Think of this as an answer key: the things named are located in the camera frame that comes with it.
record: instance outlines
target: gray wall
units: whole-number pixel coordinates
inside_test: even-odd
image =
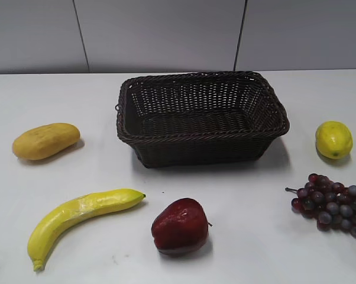
[[[0,73],[356,68],[356,0],[244,1],[0,0]]]
[[[0,73],[87,71],[71,0],[0,0]]]
[[[249,0],[237,70],[356,68],[356,0]]]
[[[244,0],[76,0],[93,72],[232,70]]]

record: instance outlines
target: yellow banana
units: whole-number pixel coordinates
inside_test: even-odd
[[[145,194],[133,189],[116,189],[78,197],[46,215],[28,241],[34,271],[44,269],[46,257],[58,236],[68,228],[95,216],[125,210],[140,203]]]

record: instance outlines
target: bunch of grapes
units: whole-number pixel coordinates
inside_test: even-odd
[[[286,191],[297,195],[291,201],[292,210],[316,219],[319,230],[342,230],[356,238],[356,185],[345,187],[312,173],[304,188],[286,188]]]

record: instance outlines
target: table surface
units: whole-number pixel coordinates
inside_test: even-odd
[[[312,172],[356,184],[356,70],[261,72],[286,107],[290,131],[255,163],[146,169],[116,137],[121,83],[138,74],[0,75],[0,284],[8,283],[356,283],[356,239],[322,233],[292,213]],[[351,129],[351,158],[329,164],[316,153],[324,121]],[[83,142],[46,161],[11,151],[24,131],[69,122]],[[116,188],[147,195],[142,206],[95,218],[63,236],[42,273],[27,242],[45,214],[75,197]],[[210,239],[197,253],[159,255],[155,217],[183,197],[198,200]]]

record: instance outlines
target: red apple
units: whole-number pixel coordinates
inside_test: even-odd
[[[208,221],[196,200],[183,198],[157,216],[151,232],[159,252],[176,256],[199,250],[206,243]]]

